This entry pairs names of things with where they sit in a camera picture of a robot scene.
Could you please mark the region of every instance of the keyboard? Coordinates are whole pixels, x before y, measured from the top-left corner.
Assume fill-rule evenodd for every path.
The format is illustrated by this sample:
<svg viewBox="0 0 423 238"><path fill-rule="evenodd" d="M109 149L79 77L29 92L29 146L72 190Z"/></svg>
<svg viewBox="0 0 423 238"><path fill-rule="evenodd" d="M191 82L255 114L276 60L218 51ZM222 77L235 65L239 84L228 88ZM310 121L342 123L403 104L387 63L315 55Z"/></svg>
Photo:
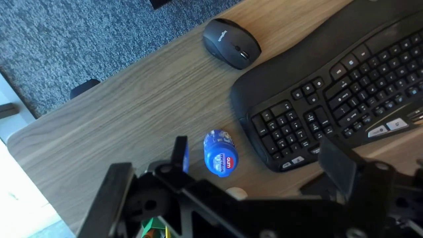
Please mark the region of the keyboard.
<svg viewBox="0 0 423 238"><path fill-rule="evenodd" d="M243 74L230 98L275 172L315 162L322 137L354 149L413 129L423 108L423 2L350 3Z"/></svg>

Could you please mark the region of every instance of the keyboard key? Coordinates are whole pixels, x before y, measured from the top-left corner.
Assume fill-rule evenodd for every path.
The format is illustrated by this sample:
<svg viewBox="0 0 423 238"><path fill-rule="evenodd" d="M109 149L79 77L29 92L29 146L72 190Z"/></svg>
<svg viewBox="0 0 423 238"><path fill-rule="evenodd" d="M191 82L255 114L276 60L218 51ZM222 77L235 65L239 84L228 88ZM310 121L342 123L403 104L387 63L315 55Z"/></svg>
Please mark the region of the keyboard key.
<svg viewBox="0 0 423 238"><path fill-rule="evenodd" d="M277 147L276 145L273 143L272 138L269 135L264 137L261 139L263 145L264 145L264 149L267 150L268 154L275 154L277 153Z"/></svg>
<svg viewBox="0 0 423 238"><path fill-rule="evenodd" d="M383 63L383 61L387 61L391 56L388 55L387 51L383 51L383 52L379 53L378 57L379 57L379 60Z"/></svg>
<svg viewBox="0 0 423 238"><path fill-rule="evenodd" d="M277 117L277 118L276 118L276 122L277 122L277 125L278 125L280 127L288 123L288 121L285 119L284 115Z"/></svg>
<svg viewBox="0 0 423 238"><path fill-rule="evenodd" d="M334 119L339 119L345 114L347 114L349 112L350 112L350 108L347 105L342 105L341 108L338 108L337 110L333 112L333 117L334 117Z"/></svg>
<svg viewBox="0 0 423 238"><path fill-rule="evenodd" d="M364 45L359 45L356 49L354 49L353 55L359 63L363 63L370 57L370 52Z"/></svg>
<svg viewBox="0 0 423 238"><path fill-rule="evenodd" d="M347 71L351 71L358 65L358 60L353 55L347 55L345 59L341 60L341 63Z"/></svg>
<svg viewBox="0 0 423 238"><path fill-rule="evenodd" d="M304 159L302 156L297 156L297 158L293 158L293 159L290 160L292 164L300 164L300 163L302 163L302 162L305 162L305 159Z"/></svg>
<svg viewBox="0 0 423 238"><path fill-rule="evenodd" d="M294 112L288 112L288 113L285 114L285 117L286 117L288 121L293 121L293 119L297 118Z"/></svg>
<svg viewBox="0 0 423 238"><path fill-rule="evenodd" d="M393 98L393 101L395 101L396 105L404 102L404 100L405 100L405 98L404 98L401 94L396 94L395 98Z"/></svg>
<svg viewBox="0 0 423 238"><path fill-rule="evenodd" d="M393 81L396 81L396 74L393 72L391 72L391 73L386 74L384 78L387 80L387 82L393 82Z"/></svg>
<svg viewBox="0 0 423 238"><path fill-rule="evenodd" d="M276 145L277 145L278 150L284 150L288 147L288 145L284 139L277 141Z"/></svg>
<svg viewBox="0 0 423 238"><path fill-rule="evenodd" d="M359 113L366 113L367 109L368 109L368 108L367 108L366 104L360 104L360 105L358 106Z"/></svg>
<svg viewBox="0 0 423 238"><path fill-rule="evenodd" d="M309 145L308 141L302 141L302 142L301 142L301 147L302 147L302 149L306 149L306 147L309 147L309 146L310 146L310 145Z"/></svg>
<svg viewBox="0 0 423 238"><path fill-rule="evenodd" d="M296 135L296 139L297 139L297 141L304 141L304 139L306 139L306 135L305 135L305 131L304 131L304 130L296 131L294 135Z"/></svg>
<svg viewBox="0 0 423 238"><path fill-rule="evenodd" d="M376 93L378 92L378 89L375 88L375 85L368 85L367 88L366 88L366 90L367 90L367 93L368 94L374 94L374 93Z"/></svg>
<svg viewBox="0 0 423 238"><path fill-rule="evenodd" d="M304 114L304 119L306 123L310 123L310 122L315 121L315 115L314 115L314 113L309 112L309 113Z"/></svg>
<svg viewBox="0 0 423 238"><path fill-rule="evenodd" d="M419 94L419 88L412 86L412 88L407 89L407 96L408 97L415 97L417 94Z"/></svg>
<svg viewBox="0 0 423 238"><path fill-rule="evenodd" d="M376 101L374 97L370 97L370 98L367 100L368 108L372 108L372 106L375 106L376 104L378 104L378 101Z"/></svg>
<svg viewBox="0 0 423 238"><path fill-rule="evenodd" d="M273 162L280 162L281 159L282 159L282 156L280 154L272 155L272 160Z"/></svg>
<svg viewBox="0 0 423 238"><path fill-rule="evenodd" d="M419 56L421 56L421 48L419 48L419 47L412 48L412 49L411 49L411 56L412 56L412 57L419 57Z"/></svg>
<svg viewBox="0 0 423 238"><path fill-rule="evenodd" d="M378 92L378 93L375 94L375 98L376 98L378 101L384 101L384 100L386 100L386 93L384 93L384 92Z"/></svg>
<svg viewBox="0 0 423 238"><path fill-rule="evenodd" d="M347 101L347 105L351 108L356 108L359 105L359 102L356 98L353 97L351 100Z"/></svg>
<svg viewBox="0 0 423 238"><path fill-rule="evenodd" d="M355 131L359 131L359 130L362 129L362 123L360 123L360 122L355 122L355 123L353 125L353 129L354 129Z"/></svg>
<svg viewBox="0 0 423 238"><path fill-rule="evenodd" d="M293 98L293 101L302 100L304 98L302 92L300 89L293 90L292 98Z"/></svg>
<svg viewBox="0 0 423 238"><path fill-rule="evenodd" d="M391 110L391 109L393 109L395 108L395 104L393 104L393 101L384 101L384 109L387 109L387 110Z"/></svg>
<svg viewBox="0 0 423 238"><path fill-rule="evenodd" d="M306 98L308 105L314 105L317 101L318 101L317 94L313 94L313 96Z"/></svg>
<svg viewBox="0 0 423 238"><path fill-rule="evenodd" d="M337 64L330 69L333 81L339 80L343 74L346 74L346 69L341 64Z"/></svg>
<svg viewBox="0 0 423 238"><path fill-rule="evenodd" d="M256 133L259 134L259 137L263 137L267 134L267 127L259 115L252 118L252 125L253 125Z"/></svg>
<svg viewBox="0 0 423 238"><path fill-rule="evenodd" d="M312 147L308 150L309 154L312 155L318 155L319 154L319 147Z"/></svg>
<svg viewBox="0 0 423 238"><path fill-rule="evenodd" d="M371 57L371 59L368 60L368 67L370 67L370 68L376 68L379 64L380 64L380 63L379 63L378 57Z"/></svg>
<svg viewBox="0 0 423 238"><path fill-rule="evenodd" d="M382 115L384 113L384 108L375 108L374 114L375 115Z"/></svg>
<svg viewBox="0 0 423 238"><path fill-rule="evenodd" d="M315 78L313 81L313 85L314 85L315 89L319 89L319 88L322 88L325 85L325 82L321 78Z"/></svg>
<svg viewBox="0 0 423 238"><path fill-rule="evenodd" d="M416 71L417 68L419 68L419 65L417 65L416 61L411 61L411 63L408 63L408 65L407 65L407 69L408 69L409 72L413 72L413 71Z"/></svg>
<svg viewBox="0 0 423 238"><path fill-rule="evenodd" d="M404 89L407 86L404 80L399 80L395 82L396 89Z"/></svg>
<svg viewBox="0 0 423 238"><path fill-rule="evenodd" d="M413 45L420 44L420 43L421 43L421 36L420 36L419 34L413 35L413 36L411 37L411 43L412 43Z"/></svg>
<svg viewBox="0 0 423 238"><path fill-rule="evenodd" d="M368 114L360 117L360 121L364 123L364 125L368 125L371 122L371 117Z"/></svg>
<svg viewBox="0 0 423 238"><path fill-rule="evenodd" d="M358 119L358 117L359 117L358 110L353 110L349 114L346 114L341 121L338 121L338 123L341 127L345 127L345 126L355 122Z"/></svg>
<svg viewBox="0 0 423 238"><path fill-rule="evenodd" d="M312 93L314 93L313 85L312 85L312 84L304 85L304 86L302 86L302 93L304 93L305 96L310 96Z"/></svg>
<svg viewBox="0 0 423 238"><path fill-rule="evenodd" d="M351 84L351 80L349 77L343 77L338 82L335 82L331 88L327 89L326 92L326 98L330 100L333 98L337 93L339 93L342 89L347 88L349 84Z"/></svg>
<svg viewBox="0 0 423 238"><path fill-rule="evenodd" d="M289 135L285 137L285 141L286 141L288 145L292 145L292 143L296 142L296 138L294 138L293 134L289 134Z"/></svg>
<svg viewBox="0 0 423 238"><path fill-rule="evenodd" d="M298 143L293 143L293 145L290 145L290 151L292 153L296 153L296 151L300 151L300 145Z"/></svg>
<svg viewBox="0 0 423 238"><path fill-rule="evenodd" d="M397 59L391 59L387 65L391 68L391 69L395 69L397 68L400 64L399 64L399 60Z"/></svg>
<svg viewBox="0 0 423 238"><path fill-rule="evenodd" d="M290 167L292 167L292 163L286 162L286 163L280 164L278 170L285 171L285 170L290 168Z"/></svg>
<svg viewBox="0 0 423 238"><path fill-rule="evenodd" d="M312 133L315 133L315 131L319 130L319 125L315 123L315 122L313 122L313 123L309 125L309 130L310 130Z"/></svg>
<svg viewBox="0 0 423 238"><path fill-rule="evenodd" d="M356 98L358 98L359 101L366 101L366 100L368 98L368 94L367 94L367 92L362 90L362 92L359 92L359 93L356 94Z"/></svg>
<svg viewBox="0 0 423 238"><path fill-rule="evenodd" d="M353 80L353 81L356 81L359 77L360 77L360 73L355 69L353 71L349 77Z"/></svg>
<svg viewBox="0 0 423 238"><path fill-rule="evenodd" d="M367 64L362 64L362 65L359 67L359 72L360 72L362 74L366 74L367 72L370 72L370 67L368 67Z"/></svg>
<svg viewBox="0 0 423 238"><path fill-rule="evenodd" d="M384 74L387 74L387 73L390 72L390 69L388 69L388 67L387 67L386 64L380 65L380 67L378 68L378 71L379 71L379 73L380 73L382 76L384 76Z"/></svg>
<svg viewBox="0 0 423 238"><path fill-rule="evenodd" d="M375 81L375 86L376 86L378 89L383 89L383 88L386 86L384 78L379 78L378 81Z"/></svg>
<svg viewBox="0 0 423 238"><path fill-rule="evenodd" d="M400 51L399 45L393 45L393 47L391 47L391 48L388 49L388 52L390 52L392 56L396 56L396 55L399 55L401 51Z"/></svg>
<svg viewBox="0 0 423 238"><path fill-rule="evenodd" d="M330 135L330 134L333 134L333 127L326 127L326 129L323 129L323 133L326 134L326 135Z"/></svg>
<svg viewBox="0 0 423 238"><path fill-rule="evenodd" d="M325 137L325 134L323 134L322 131L315 131L315 133L314 133L315 141L322 139L322 137Z"/></svg>
<svg viewBox="0 0 423 238"><path fill-rule="evenodd" d="M350 138L350 137L354 135L354 131L353 131L351 129L345 129L345 130L342 131L342 134L343 134L345 138Z"/></svg>
<svg viewBox="0 0 423 238"><path fill-rule="evenodd" d="M275 121L271 121L267 123L267 129L271 130L271 131L275 131L277 129L277 125Z"/></svg>
<svg viewBox="0 0 423 238"><path fill-rule="evenodd" d="M329 119L327 119L327 115L326 113L323 112L323 109L318 108L314 110L314 114L319 122L321 126L327 126L329 125Z"/></svg>
<svg viewBox="0 0 423 238"><path fill-rule="evenodd" d="M281 102L281 104L273 106L269 110L273 113L273 115L277 117L277 115L280 115L280 114L282 114L282 113L285 113L285 112L288 112L290 109L292 109L292 105L289 102Z"/></svg>
<svg viewBox="0 0 423 238"><path fill-rule="evenodd" d="M407 82L408 82L408 84L415 84L415 82L417 82L419 80L420 80L420 78L419 78L416 74L413 74L413 73L407 76Z"/></svg>
<svg viewBox="0 0 423 238"><path fill-rule="evenodd" d="M380 78L380 74L378 73L378 71L374 69L374 71L368 72L368 78L371 81L375 81L375 80Z"/></svg>
<svg viewBox="0 0 423 238"><path fill-rule="evenodd" d="M290 123L290 129L292 129L293 131L301 129L301 122L300 122L300 121L293 121L293 122Z"/></svg>
<svg viewBox="0 0 423 238"><path fill-rule="evenodd" d="M395 86L393 85L388 85L386 89L384 89L386 94L387 96L391 96L396 92Z"/></svg>
<svg viewBox="0 0 423 238"><path fill-rule="evenodd" d="M399 67L395 72L397 77L404 77L408 74L408 71L404 67Z"/></svg>
<svg viewBox="0 0 423 238"><path fill-rule="evenodd" d="M356 94L360 90L360 86L355 82L350 86L351 92Z"/></svg>
<svg viewBox="0 0 423 238"><path fill-rule="evenodd" d="M342 90L337 97L329 101L330 109L338 108L341 104L346 102L351 97L351 92L349 89Z"/></svg>
<svg viewBox="0 0 423 238"><path fill-rule="evenodd" d="M290 134L290 127L285 125L285 126L280 127L280 131L282 133L282 135L288 135L288 134Z"/></svg>
<svg viewBox="0 0 423 238"><path fill-rule="evenodd" d="M272 137L273 137L273 141L277 142L277 141L281 139L282 135L281 135L281 133L278 130L276 130L276 131L272 133Z"/></svg>
<svg viewBox="0 0 423 238"><path fill-rule="evenodd" d="M409 60L411 60L411 56L408 52L404 52L399 56L399 61L403 64L408 63Z"/></svg>
<svg viewBox="0 0 423 238"><path fill-rule="evenodd" d="M269 112L263 112L261 118L264 122L268 122L268 121L273 119L273 115Z"/></svg>
<svg viewBox="0 0 423 238"><path fill-rule="evenodd" d="M281 151L281 155L284 155L284 156L288 156L288 155L290 155L290 150L289 149L284 149L282 151Z"/></svg>
<svg viewBox="0 0 423 238"><path fill-rule="evenodd" d="M411 48L411 41L409 41L408 39L405 39L405 40L403 40L399 45L400 45L400 48L401 48L403 51L407 51L407 49Z"/></svg>
<svg viewBox="0 0 423 238"><path fill-rule="evenodd" d="M363 86L363 88L367 86L367 85L370 85L370 80L368 80L367 77L359 78L358 82L359 82L359 85Z"/></svg>

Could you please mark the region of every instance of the computer mouse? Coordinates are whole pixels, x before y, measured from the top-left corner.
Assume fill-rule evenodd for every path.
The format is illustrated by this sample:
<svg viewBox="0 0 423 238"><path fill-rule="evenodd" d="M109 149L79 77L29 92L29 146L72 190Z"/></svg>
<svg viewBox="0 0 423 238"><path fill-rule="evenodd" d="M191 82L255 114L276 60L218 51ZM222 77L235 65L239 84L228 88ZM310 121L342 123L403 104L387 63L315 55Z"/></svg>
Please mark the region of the computer mouse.
<svg viewBox="0 0 423 238"><path fill-rule="evenodd" d="M211 20L202 41L214 57L239 71L249 67L261 53L249 32L226 19Z"/></svg>

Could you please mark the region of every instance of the desk surface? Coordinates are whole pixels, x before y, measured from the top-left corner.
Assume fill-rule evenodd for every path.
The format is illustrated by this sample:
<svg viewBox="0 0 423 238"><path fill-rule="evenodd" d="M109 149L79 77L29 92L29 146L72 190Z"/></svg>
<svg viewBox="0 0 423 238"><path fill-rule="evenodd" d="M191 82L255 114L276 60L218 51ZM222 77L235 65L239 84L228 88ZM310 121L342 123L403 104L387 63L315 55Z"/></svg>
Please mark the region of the desk surface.
<svg viewBox="0 0 423 238"><path fill-rule="evenodd" d="M263 49L256 65L294 45L347 3L244 0L220 16L256 36ZM249 197L296 195L298 186L319 172L312 164L276 175L259 162L228 105L228 89L245 71L234 71L208 56L200 43L202 30L198 27L9 141L10 154L72 232L80 228L109 164L132 162L140 174L150 162L169 159L177 135L189 137L190 174L195 179L210 179L220 188L240 187ZM202 163L202 139L212 129L228 131L238 147L239 167L228 179L212 178ZM408 142L416 137L423 138L423 130L358 151L411 174L413 162L400 162L399 149L416 149L408 150L409 159L421 155L417 141Z"/></svg>

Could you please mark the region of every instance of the gray carpet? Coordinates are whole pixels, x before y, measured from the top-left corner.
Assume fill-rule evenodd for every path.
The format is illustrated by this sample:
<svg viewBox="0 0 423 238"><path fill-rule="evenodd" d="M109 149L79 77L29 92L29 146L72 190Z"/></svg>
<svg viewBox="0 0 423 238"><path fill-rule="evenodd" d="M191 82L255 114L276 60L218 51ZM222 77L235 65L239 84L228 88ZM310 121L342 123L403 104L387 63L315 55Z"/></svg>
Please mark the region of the gray carpet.
<svg viewBox="0 0 423 238"><path fill-rule="evenodd" d="M0 72L39 117L238 2L0 0Z"/></svg>

